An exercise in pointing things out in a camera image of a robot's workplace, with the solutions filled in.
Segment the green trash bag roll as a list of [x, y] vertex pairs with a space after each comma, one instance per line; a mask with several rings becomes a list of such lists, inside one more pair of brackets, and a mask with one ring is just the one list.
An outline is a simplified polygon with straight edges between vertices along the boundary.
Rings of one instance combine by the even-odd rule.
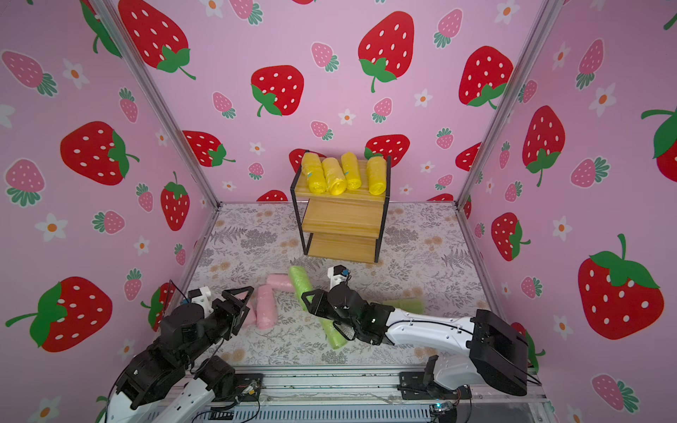
[[310, 282], [310, 278], [306, 269], [297, 265], [291, 266], [288, 270], [288, 276], [292, 286], [294, 287], [295, 295], [301, 304], [301, 308], [304, 311], [308, 311], [305, 303], [303, 302], [303, 294], [313, 291], [314, 287]]
[[333, 350], [338, 350], [347, 344], [347, 340], [334, 328], [331, 320], [320, 318], [319, 322]]
[[384, 301], [384, 305], [399, 308], [407, 313], [424, 315], [426, 312], [424, 301], [420, 298], [405, 298], [399, 300]]

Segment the pink trash bag roll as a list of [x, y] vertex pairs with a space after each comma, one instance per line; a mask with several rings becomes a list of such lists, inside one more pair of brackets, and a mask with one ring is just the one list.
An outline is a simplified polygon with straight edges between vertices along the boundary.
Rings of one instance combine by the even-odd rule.
[[259, 287], [257, 294], [257, 329], [267, 331], [278, 322], [278, 310], [273, 288], [269, 285]]
[[256, 308], [257, 308], [257, 299], [256, 297], [252, 297], [249, 299], [247, 307], [249, 308], [249, 312], [247, 314], [247, 317], [244, 320], [243, 329], [249, 328], [251, 326], [255, 326], [257, 324], [257, 313], [256, 313]]
[[266, 285], [270, 286], [274, 291], [294, 293], [295, 288], [291, 279], [284, 273], [270, 274], [266, 279]]

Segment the yellow trash bag roll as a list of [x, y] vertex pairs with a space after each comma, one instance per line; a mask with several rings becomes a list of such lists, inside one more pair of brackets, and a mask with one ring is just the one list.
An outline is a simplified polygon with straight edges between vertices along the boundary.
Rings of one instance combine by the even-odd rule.
[[327, 190], [322, 160], [316, 153], [306, 152], [301, 160], [301, 172], [312, 194], [323, 194]]
[[322, 161], [324, 176], [328, 192], [339, 196], [347, 190], [347, 180], [343, 169], [336, 158], [326, 158]]
[[387, 188], [387, 161], [383, 156], [374, 156], [368, 160], [368, 191], [372, 196], [380, 196]]
[[348, 190], [359, 190], [362, 185], [359, 160], [352, 152], [344, 153], [341, 156], [341, 167], [347, 181]]

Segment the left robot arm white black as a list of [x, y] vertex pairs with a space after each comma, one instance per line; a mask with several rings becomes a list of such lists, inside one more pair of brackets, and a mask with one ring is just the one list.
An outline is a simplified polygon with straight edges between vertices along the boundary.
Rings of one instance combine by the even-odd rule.
[[236, 336], [250, 313], [254, 287], [227, 289], [214, 298], [208, 287], [191, 290], [183, 303], [160, 321], [160, 334], [136, 355], [112, 387], [103, 422], [142, 422], [184, 382], [183, 390], [158, 422], [195, 421], [214, 417], [243, 402], [259, 400], [263, 377], [238, 375], [216, 354]]

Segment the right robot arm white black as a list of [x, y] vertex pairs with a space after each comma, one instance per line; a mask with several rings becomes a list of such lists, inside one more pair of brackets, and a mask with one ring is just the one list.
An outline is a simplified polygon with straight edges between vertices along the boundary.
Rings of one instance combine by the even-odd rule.
[[511, 396], [527, 394], [527, 339], [490, 310], [478, 309], [472, 317], [429, 317], [365, 301], [346, 283], [328, 292], [303, 293], [301, 300], [310, 314], [331, 321], [348, 341], [417, 345], [448, 354], [429, 359], [426, 366], [424, 383], [437, 390], [485, 382]]

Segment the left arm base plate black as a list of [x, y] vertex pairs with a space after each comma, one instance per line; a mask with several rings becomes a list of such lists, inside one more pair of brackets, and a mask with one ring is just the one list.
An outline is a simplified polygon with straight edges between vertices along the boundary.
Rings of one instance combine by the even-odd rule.
[[257, 402], [263, 388], [264, 375], [260, 373], [232, 374], [217, 382], [213, 402]]

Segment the wooden shelf black metal frame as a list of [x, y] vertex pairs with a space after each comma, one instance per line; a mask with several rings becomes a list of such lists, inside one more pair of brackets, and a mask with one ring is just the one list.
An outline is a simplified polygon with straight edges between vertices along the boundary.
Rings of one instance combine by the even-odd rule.
[[314, 194], [303, 174], [301, 157], [290, 154], [295, 175], [290, 186], [303, 254], [358, 263], [377, 263], [391, 197], [391, 158], [386, 159], [385, 191], [373, 196], [368, 185], [339, 196]]

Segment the aluminium rail frame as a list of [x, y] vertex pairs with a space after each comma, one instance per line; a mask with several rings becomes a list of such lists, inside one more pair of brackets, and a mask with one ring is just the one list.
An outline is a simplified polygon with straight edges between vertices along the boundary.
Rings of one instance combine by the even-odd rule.
[[[227, 412], [187, 422], [555, 422], [545, 392], [534, 382], [524, 397], [486, 384], [466, 385], [472, 398], [460, 401], [403, 400], [397, 389], [400, 372], [423, 372], [421, 366], [241, 367], [236, 373], [264, 375], [257, 402], [243, 402]], [[179, 382], [145, 421], [158, 422], [183, 390]]]

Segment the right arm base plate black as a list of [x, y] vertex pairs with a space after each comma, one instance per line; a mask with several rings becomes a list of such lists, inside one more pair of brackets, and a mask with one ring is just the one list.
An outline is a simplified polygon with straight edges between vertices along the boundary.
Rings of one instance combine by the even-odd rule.
[[456, 389], [444, 388], [423, 372], [400, 372], [398, 382], [400, 384], [397, 389], [403, 400], [460, 401], [472, 398], [472, 391], [468, 386], [463, 385]]

